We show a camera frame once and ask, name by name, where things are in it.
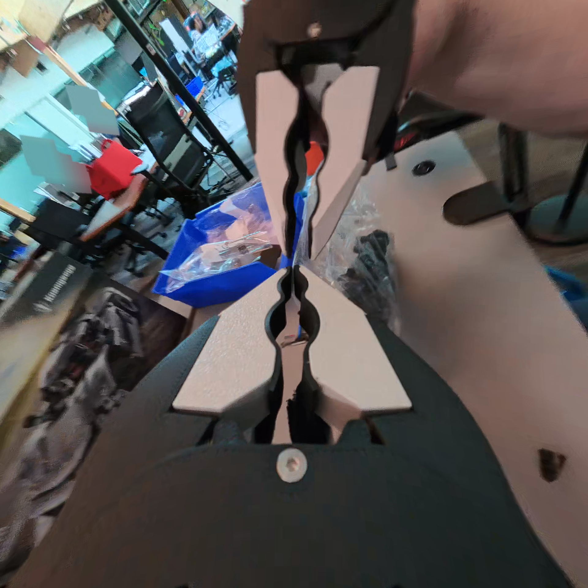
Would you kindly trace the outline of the black desk clamp with pole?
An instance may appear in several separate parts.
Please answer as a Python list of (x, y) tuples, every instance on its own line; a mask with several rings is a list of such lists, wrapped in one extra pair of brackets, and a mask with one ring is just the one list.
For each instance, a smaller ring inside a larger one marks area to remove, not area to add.
[(498, 125), (501, 186), (487, 181), (452, 195), (443, 206), (446, 221), (470, 226), (508, 214), (523, 229), (531, 208), (528, 133)]

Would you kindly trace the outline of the toy car set box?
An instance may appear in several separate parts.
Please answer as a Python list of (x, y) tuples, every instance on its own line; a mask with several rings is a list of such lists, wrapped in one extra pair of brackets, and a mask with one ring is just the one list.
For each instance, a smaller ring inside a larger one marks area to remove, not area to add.
[(105, 422), (185, 325), (59, 253), (1, 301), (1, 587), (55, 523)]

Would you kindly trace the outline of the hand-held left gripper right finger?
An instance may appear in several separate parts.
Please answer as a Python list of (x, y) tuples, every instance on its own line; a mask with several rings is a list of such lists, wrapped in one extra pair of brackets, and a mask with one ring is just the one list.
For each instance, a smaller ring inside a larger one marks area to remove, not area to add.
[(311, 414), (329, 428), (329, 442), (351, 421), (411, 410), (366, 314), (304, 266), (294, 267), (294, 292), (309, 336), (301, 383), (311, 393)]

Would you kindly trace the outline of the red bag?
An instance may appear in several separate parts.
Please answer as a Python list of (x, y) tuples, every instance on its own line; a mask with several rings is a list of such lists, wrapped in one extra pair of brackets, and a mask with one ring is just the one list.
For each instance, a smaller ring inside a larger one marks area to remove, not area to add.
[(100, 156), (85, 167), (91, 189), (110, 201), (130, 186), (132, 172), (142, 164), (141, 158), (118, 141), (106, 138), (100, 144)]

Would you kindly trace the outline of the black triangular toy brick panel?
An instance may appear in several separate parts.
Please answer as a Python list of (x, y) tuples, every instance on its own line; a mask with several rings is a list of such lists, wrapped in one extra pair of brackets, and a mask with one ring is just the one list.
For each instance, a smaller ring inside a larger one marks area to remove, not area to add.
[(540, 477), (548, 483), (553, 483), (561, 476), (567, 457), (560, 452), (541, 448), (538, 450), (538, 460)]

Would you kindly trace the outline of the wooden top side desk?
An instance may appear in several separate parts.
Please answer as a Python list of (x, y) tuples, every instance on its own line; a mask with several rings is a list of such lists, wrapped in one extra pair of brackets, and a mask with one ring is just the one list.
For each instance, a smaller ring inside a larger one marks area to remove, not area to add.
[(79, 236), (79, 241), (90, 242), (103, 232), (114, 228), (122, 217), (136, 207), (147, 183), (148, 179), (145, 176), (137, 175), (119, 196), (103, 202), (88, 227)]

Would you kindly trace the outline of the person's right forearm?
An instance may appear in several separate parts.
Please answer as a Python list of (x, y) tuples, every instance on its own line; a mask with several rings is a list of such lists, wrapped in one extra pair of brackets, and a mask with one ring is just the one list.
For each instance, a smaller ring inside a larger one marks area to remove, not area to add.
[(545, 136), (587, 138), (587, 1), (418, 1), (407, 88)]

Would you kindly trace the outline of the round-base floor stand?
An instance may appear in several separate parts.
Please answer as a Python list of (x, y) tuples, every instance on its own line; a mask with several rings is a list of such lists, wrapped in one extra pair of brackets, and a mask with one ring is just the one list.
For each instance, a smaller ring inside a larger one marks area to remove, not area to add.
[(532, 208), (526, 236), (550, 246), (587, 244), (587, 147), (566, 195), (552, 196)]

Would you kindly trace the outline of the black office chair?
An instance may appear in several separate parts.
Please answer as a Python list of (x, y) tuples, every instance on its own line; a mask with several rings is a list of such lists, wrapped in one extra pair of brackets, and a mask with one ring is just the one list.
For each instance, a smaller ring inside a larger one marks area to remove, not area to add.
[(82, 236), (90, 230), (90, 222), (98, 218), (96, 213), (90, 217), (84, 212), (69, 208), (62, 203), (46, 199), (40, 204), (35, 220), (26, 225), (24, 234), (39, 244), (43, 251), (56, 251), (60, 245), (70, 246), (68, 255), (96, 269), (104, 266), (113, 254), (129, 246), (133, 255), (132, 262), (126, 267), (132, 275), (142, 277), (136, 268), (139, 254), (152, 253), (166, 260), (169, 253), (162, 246), (134, 229), (137, 213), (133, 210), (123, 212), (114, 220), (109, 220), (106, 227), (88, 240)]
[(160, 82), (132, 97), (126, 118), (155, 160), (132, 174), (144, 176), (158, 199), (176, 201), (184, 218), (194, 219), (211, 205), (201, 187), (214, 163), (211, 151), (183, 123)]

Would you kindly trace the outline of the person's leg in jeans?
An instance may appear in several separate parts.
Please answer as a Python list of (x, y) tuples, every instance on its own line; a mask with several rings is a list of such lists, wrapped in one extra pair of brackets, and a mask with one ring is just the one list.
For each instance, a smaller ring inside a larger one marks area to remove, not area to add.
[(587, 332), (587, 285), (560, 269), (545, 266), (545, 270)]

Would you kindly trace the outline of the large clear plastic parts bag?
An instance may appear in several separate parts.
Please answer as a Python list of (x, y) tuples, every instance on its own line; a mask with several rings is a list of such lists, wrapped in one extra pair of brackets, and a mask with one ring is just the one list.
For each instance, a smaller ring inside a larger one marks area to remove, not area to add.
[(318, 183), (312, 176), (295, 194), (293, 257), (283, 266), (304, 265), (340, 291), (366, 315), (401, 332), (397, 300), (393, 236), (380, 225), (382, 216), (374, 198), (359, 185), (339, 219), (333, 235), (318, 257), (310, 258), (310, 215), (318, 204)]

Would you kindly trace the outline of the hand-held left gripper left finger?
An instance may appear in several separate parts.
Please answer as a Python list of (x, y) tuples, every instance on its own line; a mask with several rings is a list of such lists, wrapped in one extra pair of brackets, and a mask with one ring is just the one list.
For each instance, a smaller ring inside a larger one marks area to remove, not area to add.
[(272, 332), (285, 327), (291, 268), (278, 270), (218, 316), (172, 402), (174, 411), (255, 428), (272, 413), (281, 352)]

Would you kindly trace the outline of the black steel column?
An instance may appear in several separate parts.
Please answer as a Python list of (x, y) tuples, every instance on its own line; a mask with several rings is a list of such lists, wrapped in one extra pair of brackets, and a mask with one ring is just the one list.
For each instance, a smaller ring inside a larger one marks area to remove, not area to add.
[(150, 56), (155, 67), (161, 72), (166, 82), (186, 103), (192, 113), (195, 115), (202, 128), (210, 137), (210, 143), (218, 145), (227, 158), (234, 165), (236, 170), (246, 181), (253, 180), (253, 175), (244, 162), (233, 150), (229, 142), (220, 133), (218, 128), (213, 124), (205, 111), (200, 107), (196, 99), (189, 93), (183, 85), (180, 77), (171, 68), (165, 56), (151, 43), (141, 26), (132, 17), (129, 11), (123, 6), (121, 1), (104, 1), (108, 8), (114, 13), (126, 30), (130, 33), (138, 45)]

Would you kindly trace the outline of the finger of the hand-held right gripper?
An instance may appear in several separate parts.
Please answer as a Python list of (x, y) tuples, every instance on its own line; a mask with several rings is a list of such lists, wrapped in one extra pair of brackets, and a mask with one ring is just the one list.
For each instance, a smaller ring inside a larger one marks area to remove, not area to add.
[(298, 114), (299, 93), (280, 70), (261, 72), (255, 80), (256, 151), (260, 175), (275, 237), (285, 256), (292, 255), (292, 229), (289, 228), (287, 196), (290, 163), (287, 144)]
[(379, 77), (378, 66), (353, 66), (322, 93), (327, 155), (318, 172), (318, 200), (309, 222), (309, 258), (327, 245), (364, 173), (364, 143)]

